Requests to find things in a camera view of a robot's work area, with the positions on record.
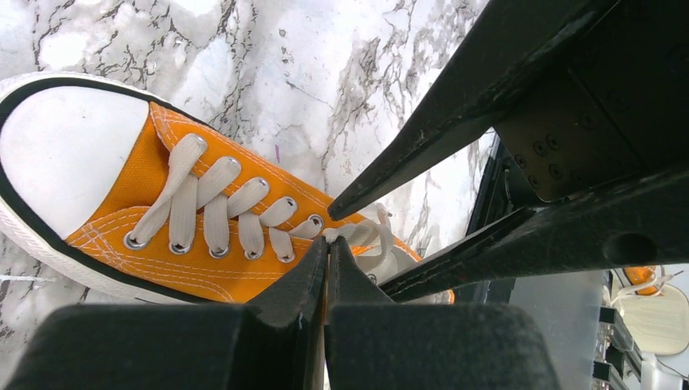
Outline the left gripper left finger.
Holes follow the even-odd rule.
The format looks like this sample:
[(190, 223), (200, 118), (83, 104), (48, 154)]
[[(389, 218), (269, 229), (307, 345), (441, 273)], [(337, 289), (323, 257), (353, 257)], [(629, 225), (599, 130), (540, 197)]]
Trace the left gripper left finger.
[(38, 328), (9, 389), (320, 389), (328, 245), (244, 305), (73, 305)]

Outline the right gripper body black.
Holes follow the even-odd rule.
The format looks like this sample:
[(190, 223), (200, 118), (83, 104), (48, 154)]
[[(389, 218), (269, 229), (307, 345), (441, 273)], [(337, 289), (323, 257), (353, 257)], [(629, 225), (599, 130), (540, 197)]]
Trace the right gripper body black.
[(620, 2), (495, 129), (544, 202), (686, 162), (687, 2)]

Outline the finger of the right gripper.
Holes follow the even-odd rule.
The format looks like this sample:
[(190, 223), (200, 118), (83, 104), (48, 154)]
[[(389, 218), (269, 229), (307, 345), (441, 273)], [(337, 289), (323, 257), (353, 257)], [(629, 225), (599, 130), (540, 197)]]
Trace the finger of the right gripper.
[(465, 284), (688, 261), (688, 169), (521, 208), (381, 285), (412, 301)]
[(614, 1), (490, 1), (392, 143), (329, 206), (342, 220), (478, 140)]

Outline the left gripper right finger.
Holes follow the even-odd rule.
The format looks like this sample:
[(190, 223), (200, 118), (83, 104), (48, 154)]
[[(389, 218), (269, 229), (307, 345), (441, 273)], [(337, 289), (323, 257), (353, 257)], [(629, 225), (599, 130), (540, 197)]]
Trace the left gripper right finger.
[(532, 318), (510, 305), (399, 304), (343, 237), (329, 246), (325, 352), (334, 389), (557, 389)]

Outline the white shoelace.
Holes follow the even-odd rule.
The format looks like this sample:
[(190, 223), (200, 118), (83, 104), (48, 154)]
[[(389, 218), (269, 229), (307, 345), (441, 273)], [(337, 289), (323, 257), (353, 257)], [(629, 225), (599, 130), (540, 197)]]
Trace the white shoelace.
[(340, 227), (326, 227), (317, 214), (309, 215), (295, 228), (284, 231), (278, 226), (297, 211), (297, 201), (282, 197), (262, 214), (252, 209), (269, 193), (270, 185), (262, 177), (249, 179), (232, 195), (224, 193), (241, 173), (233, 157), (219, 158), (203, 175), (195, 176), (193, 167), (207, 150), (206, 141), (197, 134), (183, 137), (171, 150), (169, 172), (162, 192), (153, 205), (125, 234), (123, 243), (131, 250), (144, 249), (164, 226), (168, 226), (169, 250), (181, 255), (190, 251), (195, 237), (197, 212), (203, 212), (203, 234), (209, 254), (220, 259), (231, 249), (230, 222), (236, 219), (240, 247), (249, 260), (261, 257), (269, 245), (280, 262), (295, 259), (292, 239), (313, 239), (323, 234), (326, 241), (346, 239), (352, 246), (364, 248), (355, 263), (374, 281), (385, 281), (399, 268), (394, 237), (387, 211), (378, 208), (377, 222), (364, 220)]

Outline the orange canvas sneaker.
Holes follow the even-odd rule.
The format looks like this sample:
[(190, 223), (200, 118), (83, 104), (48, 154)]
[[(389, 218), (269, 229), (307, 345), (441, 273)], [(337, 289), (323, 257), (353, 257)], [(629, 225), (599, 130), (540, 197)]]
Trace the orange canvas sneaker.
[[(2, 232), (67, 278), (117, 297), (155, 303), (250, 301), (292, 270), (324, 235), (293, 238), (291, 262), (280, 262), (269, 245), (261, 257), (249, 260), (232, 219), (230, 252), (215, 259), (199, 210), (186, 254), (169, 250), (167, 225), (144, 249), (124, 245), (125, 234), (163, 190), (172, 148), (191, 133), (208, 145), (192, 169), (195, 176), (219, 158), (233, 157), (241, 173), (225, 195), (262, 177), (271, 188), (253, 207), (255, 214), (282, 197), (297, 201), (296, 213), (280, 230), (287, 232), (312, 214), (324, 218), (328, 228), (370, 220), (360, 214), (331, 219), (327, 194), (151, 93), (98, 76), (34, 72), (1, 83)], [(374, 284), (420, 262), (393, 237), (399, 268), (381, 282), (363, 271)]]

